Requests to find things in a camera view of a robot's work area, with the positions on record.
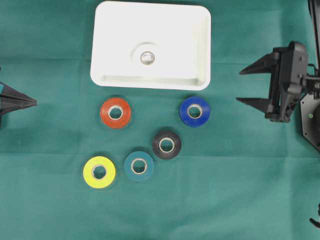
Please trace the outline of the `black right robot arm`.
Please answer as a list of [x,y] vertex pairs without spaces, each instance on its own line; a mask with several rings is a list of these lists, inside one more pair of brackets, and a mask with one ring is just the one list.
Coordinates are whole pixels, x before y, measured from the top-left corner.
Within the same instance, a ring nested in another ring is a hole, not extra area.
[[316,87],[320,78],[308,74],[311,66],[308,58],[306,47],[299,42],[275,47],[240,72],[241,75],[270,73],[268,98],[238,97],[237,100],[263,112],[272,122],[288,123],[304,94],[320,97],[320,89]]

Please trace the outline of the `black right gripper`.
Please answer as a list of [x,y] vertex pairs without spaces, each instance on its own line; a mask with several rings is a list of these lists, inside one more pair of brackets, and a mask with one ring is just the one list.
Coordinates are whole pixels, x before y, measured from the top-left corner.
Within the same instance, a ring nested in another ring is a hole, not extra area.
[[268,98],[237,97],[236,100],[263,113],[266,113],[266,116],[272,122],[288,123],[290,121],[291,115],[301,99],[303,90],[305,88],[303,78],[307,75],[307,73],[301,79],[303,89],[300,95],[287,94],[282,89],[280,81],[281,57],[282,53],[287,48],[288,47],[274,48],[272,53],[264,55],[259,60],[255,61],[239,72],[240,75],[271,73],[271,87],[269,89],[271,107],[269,109]]

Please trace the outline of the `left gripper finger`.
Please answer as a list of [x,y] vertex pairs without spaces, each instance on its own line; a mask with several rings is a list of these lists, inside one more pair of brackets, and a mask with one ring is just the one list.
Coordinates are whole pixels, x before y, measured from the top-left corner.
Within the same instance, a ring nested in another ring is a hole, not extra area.
[[0,102],[0,116],[14,112],[17,110],[22,110],[37,105],[37,102],[19,100],[19,99],[4,99]]
[[3,82],[0,83],[0,96],[7,99],[21,100],[37,104],[37,101],[34,98],[17,91]]

